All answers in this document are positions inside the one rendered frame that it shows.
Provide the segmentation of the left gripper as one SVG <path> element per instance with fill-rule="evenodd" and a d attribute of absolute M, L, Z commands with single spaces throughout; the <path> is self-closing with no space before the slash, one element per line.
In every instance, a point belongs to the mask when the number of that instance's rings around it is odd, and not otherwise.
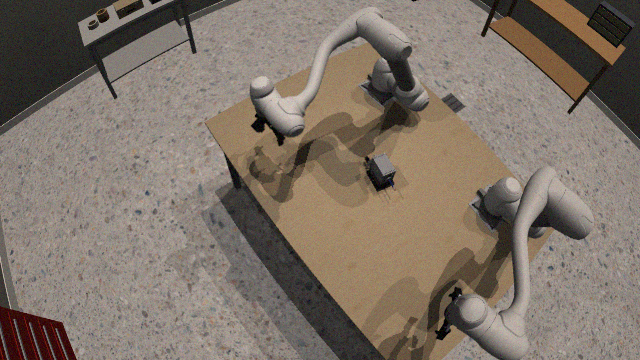
<path fill-rule="evenodd" d="M 455 293 L 454 293 L 454 292 L 455 292 Z M 461 288 L 455 287 L 455 288 L 454 288 L 454 292 L 453 292 L 453 293 L 451 293 L 451 294 L 449 294 L 449 297 L 452 297 L 452 301 L 453 301 L 453 300 L 455 300 L 457 297 L 459 297 L 459 296 L 461 296 L 461 295 L 462 295 L 462 290 L 461 290 Z M 461 295 L 460 295 L 460 294 L 461 294 Z M 447 306 L 447 307 L 448 307 L 448 306 Z M 446 310 L 447 310 L 447 307 L 446 307 L 446 309 L 445 309 L 445 312 L 446 312 Z M 444 317 L 445 317 L 445 312 L 444 312 Z M 448 324 L 448 325 L 447 325 L 447 324 Z M 443 323 L 442 327 L 440 328 L 440 330 L 439 330 L 439 331 L 435 330 L 436 334 L 438 334 L 438 335 L 437 335 L 437 337 L 436 337 L 436 339 L 443 340 L 443 339 L 446 337 L 446 335 L 447 335 L 448 333 L 450 333 L 450 332 L 451 332 L 450 325 L 452 325 L 452 324 L 448 323 L 448 322 L 446 321 L 446 318 L 445 318 L 445 319 L 444 319 L 444 323 Z M 447 326 L 447 327 L 446 327 L 446 326 Z M 441 331 L 441 330 L 442 330 L 442 331 Z M 441 331 L 441 332 L 440 332 L 440 331 Z"/>

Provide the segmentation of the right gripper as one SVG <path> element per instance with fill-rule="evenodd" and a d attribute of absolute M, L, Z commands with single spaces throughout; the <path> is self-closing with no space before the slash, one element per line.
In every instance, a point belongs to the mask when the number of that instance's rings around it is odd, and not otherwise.
<path fill-rule="evenodd" d="M 257 117 L 257 113 L 255 114 L 255 117 Z M 259 116 L 258 116 L 259 117 Z M 257 118 L 258 118 L 257 117 Z M 285 136 L 282 135 L 281 133 L 279 133 L 273 126 L 270 126 L 270 123 L 268 123 L 268 120 L 266 118 L 263 117 L 259 117 L 258 119 L 260 119 L 262 122 L 266 123 L 270 129 L 272 129 L 272 131 L 274 132 L 275 136 L 277 137 L 277 141 L 278 141 L 278 146 L 280 147 L 282 144 L 284 144 L 284 142 L 282 142 L 283 140 L 285 140 Z M 263 124 L 264 124 L 263 123 Z"/>

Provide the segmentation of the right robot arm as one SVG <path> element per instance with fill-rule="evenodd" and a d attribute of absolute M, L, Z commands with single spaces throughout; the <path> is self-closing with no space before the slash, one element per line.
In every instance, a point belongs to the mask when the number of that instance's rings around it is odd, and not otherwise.
<path fill-rule="evenodd" d="M 412 53 L 412 43 L 406 34 L 382 18 L 379 9 L 366 7 L 343 20 L 318 46 L 306 87 L 297 96 L 282 98 L 268 77 L 254 79 L 250 85 L 250 98 L 257 115 L 266 118 L 286 137 L 300 135 L 305 128 L 306 108 L 318 93 L 330 54 L 358 37 L 367 40 L 381 56 L 372 74 L 368 74 L 371 81 L 363 87 L 380 103 L 395 96 L 412 111 L 424 110 L 425 104 L 429 104 L 429 95 L 418 78 L 412 76 L 407 60 Z"/>

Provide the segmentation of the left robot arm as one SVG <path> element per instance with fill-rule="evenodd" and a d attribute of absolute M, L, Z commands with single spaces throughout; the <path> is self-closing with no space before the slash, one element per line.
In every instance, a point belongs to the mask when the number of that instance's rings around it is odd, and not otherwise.
<path fill-rule="evenodd" d="M 550 166 L 539 168 L 530 177 L 523 194 L 520 183 L 512 177 L 498 180 L 488 193 L 481 188 L 477 192 L 481 199 L 474 207 L 490 227 L 495 227 L 502 216 L 513 224 L 514 299 L 508 309 L 497 314 L 480 295 L 464 294 L 448 305 L 445 317 L 448 323 L 495 358 L 520 360 L 529 347 L 524 322 L 530 300 L 527 238 L 539 238 L 547 227 L 552 227 L 569 238 L 584 239 L 593 229 L 594 217 L 589 207 L 558 179 Z"/>

